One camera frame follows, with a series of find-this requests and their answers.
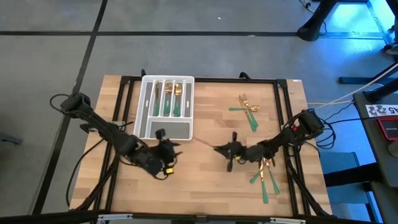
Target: cutlery tray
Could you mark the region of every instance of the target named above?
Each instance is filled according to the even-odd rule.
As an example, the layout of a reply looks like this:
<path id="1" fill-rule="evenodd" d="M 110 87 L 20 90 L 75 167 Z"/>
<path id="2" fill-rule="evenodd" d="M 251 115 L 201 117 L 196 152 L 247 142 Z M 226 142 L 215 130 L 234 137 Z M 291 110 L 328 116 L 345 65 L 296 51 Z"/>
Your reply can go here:
<path id="1" fill-rule="evenodd" d="M 176 85 L 181 94 L 176 96 Z M 145 75 L 142 78 L 134 135 L 156 139 L 161 128 L 172 140 L 191 140 L 195 79 L 189 76 Z"/>

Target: concrete floor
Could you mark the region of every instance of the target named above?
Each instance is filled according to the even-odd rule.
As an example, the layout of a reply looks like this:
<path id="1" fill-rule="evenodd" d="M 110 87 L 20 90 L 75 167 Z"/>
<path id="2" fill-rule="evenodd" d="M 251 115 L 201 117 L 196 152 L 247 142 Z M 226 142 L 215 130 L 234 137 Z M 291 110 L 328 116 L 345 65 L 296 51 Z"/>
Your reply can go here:
<path id="1" fill-rule="evenodd" d="M 384 29 L 394 20 L 384 1 L 371 1 Z M 0 2 L 0 30 L 93 30 L 100 0 Z M 264 31 L 295 32 L 309 17 L 296 0 L 113 0 L 102 31 Z M 366 4 L 338 4 L 326 19 L 329 33 L 378 33 Z M 69 93 L 89 37 L 0 35 L 0 131 L 24 139 L 21 146 L 0 142 L 0 216 L 30 212 L 61 116 L 48 104 Z M 393 60 L 380 50 L 381 38 L 323 37 L 97 37 L 81 92 L 96 101 L 103 75 L 148 74 L 302 79 L 308 102 L 327 102 L 357 89 L 339 85 L 339 76 L 371 77 Z M 327 117 L 343 106 L 319 110 Z M 335 119 L 357 117 L 353 107 Z M 44 212 L 67 210 L 65 189 L 81 156 L 86 135 L 72 121 L 63 145 Z M 348 139 L 346 130 L 354 136 Z M 374 161 L 359 122 L 336 127 L 330 152 L 357 152 L 361 164 Z M 368 220 L 362 205 L 333 205 L 342 218 Z"/>

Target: wooden table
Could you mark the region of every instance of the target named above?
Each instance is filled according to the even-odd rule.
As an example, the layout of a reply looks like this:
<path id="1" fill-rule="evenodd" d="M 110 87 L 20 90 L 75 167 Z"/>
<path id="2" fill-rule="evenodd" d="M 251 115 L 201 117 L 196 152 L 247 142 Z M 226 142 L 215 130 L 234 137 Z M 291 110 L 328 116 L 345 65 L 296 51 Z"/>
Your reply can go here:
<path id="1" fill-rule="evenodd" d="M 95 111 L 110 121 L 113 115 L 121 76 L 106 75 Z M 293 114 L 307 108 L 302 82 L 287 80 Z M 141 83 L 134 82 L 128 121 L 135 121 Z M 238 95 L 246 93 L 250 104 L 261 108 L 254 116 L 259 123 L 252 132 L 243 111 L 228 111 L 239 107 Z M 123 96 L 120 116 L 124 110 Z M 276 195 L 268 172 L 264 173 L 269 203 L 263 204 L 261 183 L 249 180 L 258 171 L 257 163 L 239 165 L 236 161 L 232 172 L 226 171 L 228 161 L 212 147 L 226 144 L 233 131 L 238 141 L 248 146 L 280 133 L 272 85 L 257 83 L 195 83 L 194 138 L 180 141 L 175 173 L 167 180 L 153 179 L 143 169 L 119 165 L 118 178 L 111 210 L 131 213 L 207 214 L 244 216 L 292 216 L 287 174 L 282 148 L 275 156 L 274 177 L 280 188 Z M 133 125 L 126 131 L 132 133 Z M 97 133 L 90 133 L 85 150 L 100 140 Z M 154 145 L 156 141 L 147 141 Z M 96 185 L 104 157 L 103 142 L 82 161 L 73 193 L 71 208 L 77 207 Z M 318 152 L 304 145 L 301 159 L 305 182 L 322 208 L 331 213 L 330 203 L 323 180 Z M 295 189 L 300 213 L 303 213 L 300 191 Z M 103 194 L 101 208 L 104 207 Z"/>

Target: knife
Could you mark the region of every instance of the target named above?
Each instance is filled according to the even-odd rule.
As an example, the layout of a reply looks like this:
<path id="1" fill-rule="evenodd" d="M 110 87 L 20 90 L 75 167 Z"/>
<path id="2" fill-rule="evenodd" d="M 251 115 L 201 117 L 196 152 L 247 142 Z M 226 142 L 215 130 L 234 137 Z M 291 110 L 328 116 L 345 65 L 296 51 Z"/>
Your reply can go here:
<path id="1" fill-rule="evenodd" d="M 242 96 L 241 96 L 241 95 L 239 95 L 239 102 L 240 102 L 240 104 L 241 104 L 242 109 L 246 109 L 246 105 L 243 103 L 243 100 L 242 100 Z M 249 116 L 248 111 L 247 111 L 247 110 L 243 110 L 243 111 L 244 111 L 244 113 L 246 114 L 246 117 L 248 117 L 251 130 L 252 130 L 252 131 L 256 131 L 257 128 L 256 128 L 256 126 L 254 125 L 254 123 L 252 122 L 252 120 L 251 120 L 251 118 L 250 118 L 250 116 Z"/>
<path id="2" fill-rule="evenodd" d="M 269 167 L 269 162 L 268 161 L 266 161 L 266 166 L 268 168 L 269 175 L 271 176 L 272 184 L 274 185 L 275 194 L 280 194 L 278 185 L 276 184 L 276 181 L 274 179 L 274 175 L 272 175 L 271 168 Z"/>
<path id="3" fill-rule="evenodd" d="M 260 178 L 261 178 L 261 187 L 262 187 L 262 202 L 268 203 L 268 196 L 267 196 L 267 190 L 266 190 L 266 184 L 264 183 L 264 169 L 263 169 L 263 164 L 261 160 L 261 166 L 260 166 Z"/>
<path id="4" fill-rule="evenodd" d="M 159 104 L 160 104 L 160 99 L 159 99 L 159 82 L 156 83 L 155 85 L 155 113 L 154 116 L 159 115 Z"/>

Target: table leg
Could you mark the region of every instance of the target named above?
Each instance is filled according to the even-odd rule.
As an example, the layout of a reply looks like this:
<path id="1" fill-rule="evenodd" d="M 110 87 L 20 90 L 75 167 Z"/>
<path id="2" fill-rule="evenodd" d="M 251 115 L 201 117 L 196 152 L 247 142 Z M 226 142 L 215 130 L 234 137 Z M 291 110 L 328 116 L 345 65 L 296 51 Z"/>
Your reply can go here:
<path id="1" fill-rule="evenodd" d="M 316 41 L 319 38 L 319 31 L 322 26 L 322 22 L 329 15 L 329 12 L 335 6 L 337 0 L 323 0 L 317 10 L 315 10 L 312 17 L 298 29 L 297 35 L 306 41 Z"/>
<path id="2" fill-rule="evenodd" d="M 382 175 L 377 163 L 331 172 L 323 176 L 327 187 L 382 180 Z"/>

